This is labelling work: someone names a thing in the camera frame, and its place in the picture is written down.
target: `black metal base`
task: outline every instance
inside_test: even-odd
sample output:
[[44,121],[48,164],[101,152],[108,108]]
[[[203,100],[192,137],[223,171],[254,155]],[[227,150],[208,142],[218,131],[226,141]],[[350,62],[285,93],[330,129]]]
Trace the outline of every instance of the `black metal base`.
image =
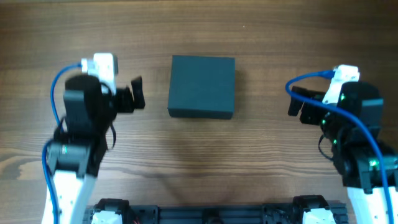
[[[348,224],[346,205],[328,203],[336,223]],[[214,207],[130,206],[140,224],[301,224],[301,220],[292,221],[292,207],[291,203]],[[93,208],[86,210],[83,224],[91,223],[93,211]]]

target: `black bracket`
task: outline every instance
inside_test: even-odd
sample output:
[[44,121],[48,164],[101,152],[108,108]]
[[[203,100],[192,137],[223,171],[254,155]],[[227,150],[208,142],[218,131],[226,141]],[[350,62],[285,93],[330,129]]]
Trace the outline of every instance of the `black bracket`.
[[[398,156],[395,150],[378,142],[383,155],[384,167],[386,169],[388,186],[398,187]],[[369,145],[343,146],[345,153],[337,154],[333,161],[337,171],[343,178],[346,187],[357,187],[364,190],[366,194],[372,194],[374,187],[382,186],[380,175],[380,161]]]
[[[306,88],[301,88],[298,86],[293,86],[292,92],[317,101],[322,101],[323,97],[326,94],[325,92],[308,90]],[[327,113],[327,110],[312,106],[308,103],[304,103],[292,97],[290,100],[289,111],[287,112],[287,114],[289,116],[297,116],[300,110],[300,121],[303,124],[320,125],[321,120]]]
[[112,102],[117,113],[132,113],[134,109],[144,109],[145,99],[142,92],[142,77],[131,81],[132,94],[129,87],[117,88]]
[[67,133],[62,128],[64,118],[54,131],[53,141],[47,148],[47,164],[50,173],[56,170],[76,172],[77,177],[85,174],[98,176],[100,163],[108,149],[105,136],[94,135],[83,138]]
[[128,200],[103,198],[95,206],[92,214],[100,211],[115,212],[115,214],[122,215],[123,223],[133,223],[135,214],[130,209]]
[[303,220],[303,214],[313,208],[330,210],[328,202],[322,195],[304,195],[293,198],[292,221]]
[[201,220],[202,224],[224,224],[217,209],[204,209]]

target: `white plastic part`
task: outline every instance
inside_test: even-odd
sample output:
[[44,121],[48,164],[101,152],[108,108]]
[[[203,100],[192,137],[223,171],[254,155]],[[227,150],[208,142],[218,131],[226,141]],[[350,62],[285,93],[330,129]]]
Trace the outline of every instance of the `white plastic part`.
[[346,82],[358,82],[359,72],[357,66],[339,65],[335,68],[335,76],[331,79],[329,90],[322,100],[324,104],[337,103],[341,86]]
[[[95,53],[92,60],[83,58],[81,60],[81,71],[89,75],[95,76],[100,82],[107,85],[112,94],[116,94],[115,76],[118,71],[118,65],[115,63],[115,56],[111,53]],[[108,93],[108,89],[103,86],[103,93]]]
[[304,212],[303,224],[335,224],[335,218],[330,210],[314,208],[310,212]]
[[[395,187],[389,187],[394,223],[398,223],[398,193]],[[386,196],[382,187],[373,188],[373,194],[365,194],[363,189],[347,187],[348,197],[354,208],[357,223],[389,223]]]
[[122,215],[115,212],[100,211],[93,215],[91,224],[123,224]]
[[[96,178],[92,175],[86,174],[84,178],[76,178],[76,172],[55,171],[53,185],[60,209],[60,224],[82,223],[95,182]],[[53,224],[52,203],[48,188],[42,224]]]

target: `wooden table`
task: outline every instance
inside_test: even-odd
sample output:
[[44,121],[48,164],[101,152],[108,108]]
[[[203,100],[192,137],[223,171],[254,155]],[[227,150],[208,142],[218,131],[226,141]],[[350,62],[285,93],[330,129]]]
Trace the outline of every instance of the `wooden table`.
[[[333,164],[318,152],[320,128],[287,116],[284,85],[341,63],[359,66],[361,79],[385,97],[381,137],[398,147],[398,14],[391,2],[0,4],[0,223],[41,220],[40,156],[55,128],[50,85],[61,68],[95,52],[118,55],[119,86],[142,75],[147,106],[116,118],[118,141],[90,204],[254,204],[305,194],[348,203]],[[169,117],[174,54],[236,58],[232,120]],[[60,114],[70,75],[55,90]],[[325,91],[329,82],[300,86]],[[354,222],[351,206],[349,214]]]

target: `green led light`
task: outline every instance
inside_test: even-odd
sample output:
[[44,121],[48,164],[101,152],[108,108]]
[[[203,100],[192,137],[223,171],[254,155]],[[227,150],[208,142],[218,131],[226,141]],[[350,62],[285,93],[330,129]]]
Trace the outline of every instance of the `green led light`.
[[68,146],[65,146],[65,145],[64,145],[64,146],[62,147],[61,153],[62,153],[62,154],[68,153]]
[[379,161],[377,161],[377,160],[369,161],[369,166],[371,166],[371,167],[378,166],[378,165],[379,165]]

